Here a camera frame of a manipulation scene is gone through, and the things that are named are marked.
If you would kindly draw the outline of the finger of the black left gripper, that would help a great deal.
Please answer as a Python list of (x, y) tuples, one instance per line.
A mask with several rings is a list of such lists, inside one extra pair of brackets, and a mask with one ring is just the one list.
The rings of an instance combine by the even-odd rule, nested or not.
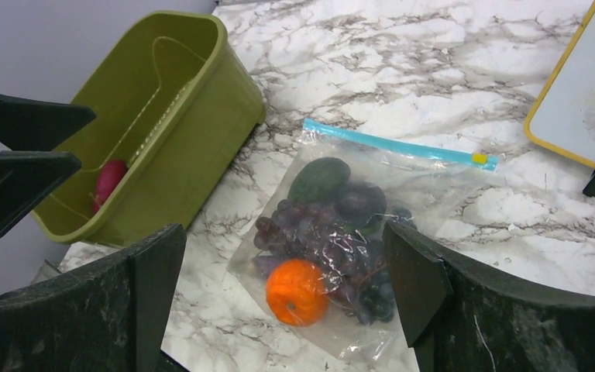
[(1, 151), (0, 239), (80, 169), (67, 152)]
[(96, 117), (84, 105), (0, 94), (0, 143), (15, 151), (51, 151)]

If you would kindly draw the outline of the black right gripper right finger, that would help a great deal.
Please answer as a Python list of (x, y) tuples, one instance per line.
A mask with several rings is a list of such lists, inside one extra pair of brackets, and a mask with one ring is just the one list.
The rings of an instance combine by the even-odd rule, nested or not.
[(595, 371), (595, 296), (516, 277), (389, 222), (383, 248), (422, 371)]

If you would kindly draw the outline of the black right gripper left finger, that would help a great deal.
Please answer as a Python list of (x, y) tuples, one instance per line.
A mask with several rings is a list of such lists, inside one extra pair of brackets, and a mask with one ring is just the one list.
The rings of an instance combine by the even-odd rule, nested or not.
[(179, 371), (162, 351), (186, 234), (131, 246), (0, 295), (0, 371)]

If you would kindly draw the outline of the dark purple toy grapes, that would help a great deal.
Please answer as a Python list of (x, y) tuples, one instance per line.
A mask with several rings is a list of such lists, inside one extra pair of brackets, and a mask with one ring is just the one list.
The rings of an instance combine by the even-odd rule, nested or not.
[(388, 323), (394, 317), (395, 295), (384, 255), (381, 233), (383, 223), (372, 235), (356, 231), (353, 272), (346, 275), (348, 316), (355, 316), (359, 324)]

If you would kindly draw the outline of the clear zip top bag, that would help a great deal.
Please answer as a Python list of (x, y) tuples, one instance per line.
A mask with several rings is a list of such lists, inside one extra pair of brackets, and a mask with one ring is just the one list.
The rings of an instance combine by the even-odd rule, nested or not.
[(498, 162), (306, 119), (297, 156), (228, 270), (302, 338), (340, 360), (382, 363), (397, 338), (385, 225), (436, 233)]

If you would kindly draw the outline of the orange toy fruit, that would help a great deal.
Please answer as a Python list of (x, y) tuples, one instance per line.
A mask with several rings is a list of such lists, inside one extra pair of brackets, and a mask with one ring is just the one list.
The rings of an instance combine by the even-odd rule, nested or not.
[(322, 270), (308, 260), (283, 262), (267, 278), (266, 302), (279, 322), (296, 327), (314, 325), (329, 307)]

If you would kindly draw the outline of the red toy grapes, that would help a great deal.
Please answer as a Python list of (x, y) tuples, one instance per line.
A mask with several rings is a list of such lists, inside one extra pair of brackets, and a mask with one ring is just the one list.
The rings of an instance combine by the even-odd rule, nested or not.
[(312, 262), (333, 284), (359, 283), (382, 267), (380, 244), (352, 229), (332, 207), (284, 199), (255, 222), (253, 245), (282, 259)]

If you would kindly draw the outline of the green toy cucumber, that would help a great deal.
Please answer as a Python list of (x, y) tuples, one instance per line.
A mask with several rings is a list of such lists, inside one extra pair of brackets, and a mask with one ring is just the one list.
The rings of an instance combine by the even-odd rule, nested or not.
[(323, 157), (306, 164), (296, 175), (287, 199), (301, 204), (329, 200), (349, 180), (349, 165), (336, 157)]

